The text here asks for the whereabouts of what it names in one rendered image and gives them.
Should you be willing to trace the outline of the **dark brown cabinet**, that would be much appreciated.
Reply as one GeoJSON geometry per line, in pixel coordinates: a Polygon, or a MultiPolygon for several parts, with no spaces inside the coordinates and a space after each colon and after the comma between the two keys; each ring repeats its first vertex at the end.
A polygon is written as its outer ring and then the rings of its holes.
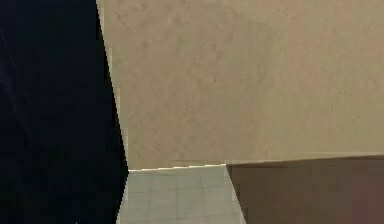
{"type": "Polygon", "coordinates": [[[246,224],[384,224],[384,156],[233,164],[246,224]]]}

